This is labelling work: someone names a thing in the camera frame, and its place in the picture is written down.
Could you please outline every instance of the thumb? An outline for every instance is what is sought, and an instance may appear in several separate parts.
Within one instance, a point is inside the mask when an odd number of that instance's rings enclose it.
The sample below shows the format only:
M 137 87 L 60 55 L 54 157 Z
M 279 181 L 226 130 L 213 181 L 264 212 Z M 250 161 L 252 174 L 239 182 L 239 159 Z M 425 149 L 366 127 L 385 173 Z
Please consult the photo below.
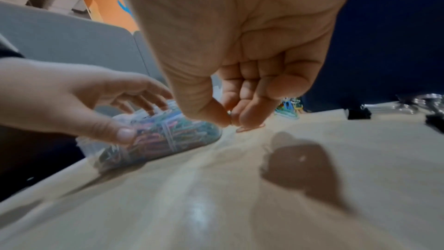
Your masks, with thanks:
M 112 143 L 132 144 L 137 131 L 87 107 L 67 112 L 59 122 L 61 131 L 74 136 Z
M 167 76 L 174 98 L 182 113 L 190 118 L 208 121 L 220 127 L 231 124 L 227 110 L 213 98 L 211 77 L 192 77 L 186 80 Z

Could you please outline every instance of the hand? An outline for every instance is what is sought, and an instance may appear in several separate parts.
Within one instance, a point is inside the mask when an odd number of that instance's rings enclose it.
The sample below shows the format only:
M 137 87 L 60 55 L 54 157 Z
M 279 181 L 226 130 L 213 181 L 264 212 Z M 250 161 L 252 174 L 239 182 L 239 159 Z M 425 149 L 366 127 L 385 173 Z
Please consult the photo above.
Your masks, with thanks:
M 184 114 L 245 127 L 311 87 L 345 1 L 127 0 Z
M 146 75 L 95 66 L 0 59 L 0 124 L 24 130 L 58 132 L 130 144 L 136 131 L 94 112 L 134 105 L 152 112 L 167 107 L 169 90 Z

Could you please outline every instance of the light wood tabletop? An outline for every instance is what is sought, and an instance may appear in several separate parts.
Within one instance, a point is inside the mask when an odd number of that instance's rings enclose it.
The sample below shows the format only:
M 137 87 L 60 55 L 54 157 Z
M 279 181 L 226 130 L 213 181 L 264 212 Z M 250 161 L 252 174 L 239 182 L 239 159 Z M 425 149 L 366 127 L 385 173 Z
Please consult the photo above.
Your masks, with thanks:
M 104 175 L 81 161 L 0 203 L 0 249 L 441 250 L 444 135 L 424 120 L 273 116 Z

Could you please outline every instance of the clear plastic box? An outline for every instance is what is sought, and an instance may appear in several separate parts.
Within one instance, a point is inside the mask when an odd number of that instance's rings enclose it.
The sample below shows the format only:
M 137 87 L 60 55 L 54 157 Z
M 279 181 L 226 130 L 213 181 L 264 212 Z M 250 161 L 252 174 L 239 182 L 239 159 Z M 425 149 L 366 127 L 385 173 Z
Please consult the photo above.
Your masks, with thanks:
M 121 114 L 114 119 L 137 129 L 133 145 L 123 147 L 86 137 L 78 137 L 77 145 L 88 161 L 100 172 L 170 156 L 217 141 L 222 130 L 214 124 L 191 121 L 175 106 L 157 111 L 150 117 L 144 110 Z

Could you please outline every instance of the blue shape on orange wall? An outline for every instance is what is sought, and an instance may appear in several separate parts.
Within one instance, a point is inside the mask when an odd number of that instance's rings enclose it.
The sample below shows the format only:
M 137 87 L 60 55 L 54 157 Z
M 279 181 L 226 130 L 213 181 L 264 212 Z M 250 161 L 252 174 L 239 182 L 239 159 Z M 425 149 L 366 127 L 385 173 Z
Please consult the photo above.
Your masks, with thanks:
M 117 0 L 117 3 L 119 4 L 120 8 L 122 8 L 126 13 L 130 14 L 131 17 L 133 16 L 130 9 L 127 6 L 125 6 L 122 2 L 120 2 L 120 0 Z

